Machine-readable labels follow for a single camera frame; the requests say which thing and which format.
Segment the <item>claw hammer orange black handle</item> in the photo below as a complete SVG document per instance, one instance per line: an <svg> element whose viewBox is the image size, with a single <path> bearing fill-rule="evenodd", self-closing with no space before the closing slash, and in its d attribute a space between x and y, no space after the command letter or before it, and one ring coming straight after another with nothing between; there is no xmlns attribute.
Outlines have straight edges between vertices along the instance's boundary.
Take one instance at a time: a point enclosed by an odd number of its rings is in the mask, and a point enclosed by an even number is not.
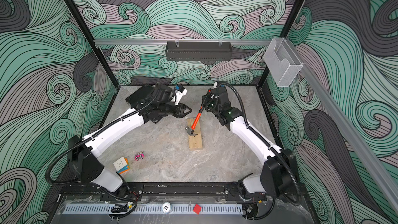
<svg viewBox="0 0 398 224"><path fill-rule="evenodd" d="M208 90L207 90L207 93L206 93L205 95L207 95L207 94L212 94L212 93L211 93L211 89L208 89ZM200 109L199 109L199 112L198 112L196 118L194 119L193 124L192 124L191 126L187 126L187 127L186 127L186 131L187 131L188 135L195 136L194 130L195 130L195 127L196 127L198 121L199 121L200 118L201 118L201 115L202 115L202 112L203 112L203 111L204 111L204 106L203 106L203 97L202 97L201 107L200 107Z"/></svg>

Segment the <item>wooden block with nails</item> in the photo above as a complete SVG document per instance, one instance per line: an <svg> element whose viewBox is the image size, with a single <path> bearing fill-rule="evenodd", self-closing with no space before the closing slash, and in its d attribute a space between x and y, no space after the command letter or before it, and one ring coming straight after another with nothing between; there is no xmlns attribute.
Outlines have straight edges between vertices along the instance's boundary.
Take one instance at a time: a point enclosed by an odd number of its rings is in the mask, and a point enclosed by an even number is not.
<svg viewBox="0 0 398 224"><path fill-rule="evenodd" d="M201 126L198 121L195 130L195 136L188 135L188 145L190 150L202 150L203 142L202 142L202 134L201 134Z"/></svg>

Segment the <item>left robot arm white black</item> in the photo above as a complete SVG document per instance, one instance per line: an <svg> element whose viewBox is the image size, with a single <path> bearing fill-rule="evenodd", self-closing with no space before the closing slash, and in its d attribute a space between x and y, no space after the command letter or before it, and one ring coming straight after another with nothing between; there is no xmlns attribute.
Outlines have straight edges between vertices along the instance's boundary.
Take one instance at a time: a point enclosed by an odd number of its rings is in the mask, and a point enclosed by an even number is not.
<svg viewBox="0 0 398 224"><path fill-rule="evenodd" d="M181 103L188 90L181 85L170 88L166 85L145 85L126 98L129 109L101 129L82 138L74 136L68 141L68 149L58 155L45 172L45 180L51 185L66 185L76 182L97 185L107 193L119 197L127 195L128 183L117 172L105 168L99 156L130 131L151 121L158 123L167 116L184 118L192 109ZM56 181L51 178L52 169L64 157L75 173L76 179Z"/></svg>

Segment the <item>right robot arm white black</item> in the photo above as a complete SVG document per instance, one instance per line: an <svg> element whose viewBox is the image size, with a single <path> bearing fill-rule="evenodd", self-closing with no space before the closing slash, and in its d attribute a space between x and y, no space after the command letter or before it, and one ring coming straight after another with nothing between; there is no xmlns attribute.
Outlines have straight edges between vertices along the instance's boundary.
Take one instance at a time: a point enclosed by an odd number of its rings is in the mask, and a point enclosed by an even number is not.
<svg viewBox="0 0 398 224"><path fill-rule="evenodd" d="M238 181L242 198L256 193L266 193L272 198L286 195L289 188L295 190L296 198L286 199L300 205L302 194L296 157L290 149L282 149L260 133L249 121L243 101L237 90L226 82L216 82L202 97L199 110L212 113L222 126L237 135L262 163L257 175L247 175Z"/></svg>

